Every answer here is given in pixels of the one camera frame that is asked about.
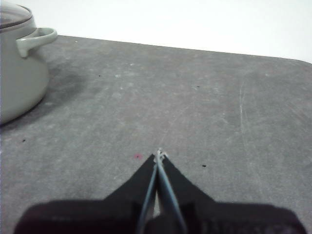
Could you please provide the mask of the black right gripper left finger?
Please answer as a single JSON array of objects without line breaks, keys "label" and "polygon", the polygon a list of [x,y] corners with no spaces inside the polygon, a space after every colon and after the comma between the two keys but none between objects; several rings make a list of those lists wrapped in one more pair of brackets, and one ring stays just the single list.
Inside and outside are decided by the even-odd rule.
[{"label": "black right gripper left finger", "polygon": [[29,207],[16,234],[133,234],[137,229],[150,182],[154,155],[104,199],[54,200]]}]

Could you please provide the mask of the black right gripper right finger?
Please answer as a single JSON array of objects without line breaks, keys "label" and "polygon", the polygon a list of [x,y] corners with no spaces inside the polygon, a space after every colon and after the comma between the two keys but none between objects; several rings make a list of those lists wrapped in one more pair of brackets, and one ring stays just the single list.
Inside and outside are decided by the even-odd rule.
[{"label": "black right gripper right finger", "polygon": [[270,204],[217,202],[189,181],[161,149],[154,157],[161,213],[148,234],[305,234],[297,215]]}]

